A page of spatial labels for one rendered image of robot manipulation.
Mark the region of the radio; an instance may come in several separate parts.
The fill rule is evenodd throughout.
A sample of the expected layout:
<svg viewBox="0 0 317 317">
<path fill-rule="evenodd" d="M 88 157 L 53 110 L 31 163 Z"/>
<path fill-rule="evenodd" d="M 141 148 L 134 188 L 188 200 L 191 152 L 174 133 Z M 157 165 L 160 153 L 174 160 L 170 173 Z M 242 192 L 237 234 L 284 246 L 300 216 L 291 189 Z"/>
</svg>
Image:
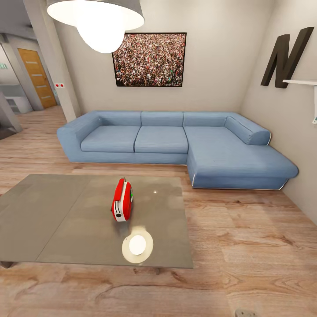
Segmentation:
<svg viewBox="0 0 317 317">
<path fill-rule="evenodd" d="M 127 221 L 130 218 L 133 190 L 125 178 L 119 180 L 115 190 L 111 211 L 116 221 Z"/>
</svg>

